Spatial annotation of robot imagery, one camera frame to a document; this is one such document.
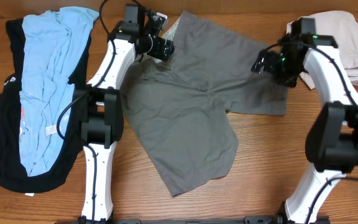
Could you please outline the grey shorts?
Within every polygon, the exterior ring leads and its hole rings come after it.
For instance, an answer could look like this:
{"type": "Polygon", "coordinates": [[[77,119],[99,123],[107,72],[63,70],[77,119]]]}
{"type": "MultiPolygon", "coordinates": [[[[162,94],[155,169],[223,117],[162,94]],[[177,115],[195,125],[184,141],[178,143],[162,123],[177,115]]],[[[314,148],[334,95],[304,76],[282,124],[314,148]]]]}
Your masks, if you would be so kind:
{"type": "Polygon", "coordinates": [[[228,113],[283,115],[288,90],[254,73],[261,42],[183,11],[167,62],[132,64],[126,118],[172,196],[229,173],[239,141],[228,113]]]}

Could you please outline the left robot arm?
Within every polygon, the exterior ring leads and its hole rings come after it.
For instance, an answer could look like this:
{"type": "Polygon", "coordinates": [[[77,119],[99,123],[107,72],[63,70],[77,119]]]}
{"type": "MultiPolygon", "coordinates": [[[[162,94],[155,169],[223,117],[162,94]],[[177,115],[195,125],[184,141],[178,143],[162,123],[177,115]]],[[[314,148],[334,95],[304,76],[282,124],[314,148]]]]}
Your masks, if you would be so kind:
{"type": "Polygon", "coordinates": [[[110,223],[112,159],[124,129],[120,87],[138,55],[166,62],[175,48],[159,32],[168,23],[165,14],[133,1],[124,19],[108,32],[107,51],[86,90],[76,94],[80,107],[80,134],[86,157],[85,202],[78,223],[110,223]]]}

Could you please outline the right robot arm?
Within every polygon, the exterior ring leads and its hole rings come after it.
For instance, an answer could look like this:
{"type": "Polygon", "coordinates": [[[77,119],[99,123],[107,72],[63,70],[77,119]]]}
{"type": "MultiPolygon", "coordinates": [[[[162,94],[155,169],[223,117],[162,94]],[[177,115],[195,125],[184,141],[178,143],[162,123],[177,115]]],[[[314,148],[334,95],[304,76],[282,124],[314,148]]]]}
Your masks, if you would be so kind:
{"type": "Polygon", "coordinates": [[[358,166],[358,92],[341,63],[339,47],[331,35],[319,35],[315,20],[301,17],[277,45],[259,52],[252,72],[270,73],[281,85],[293,88],[297,76],[312,78],[322,109],[305,141],[309,162],[293,194],[271,217],[247,217],[245,223],[329,223],[318,216],[323,203],[342,180],[356,181],[349,173],[358,166]]]}

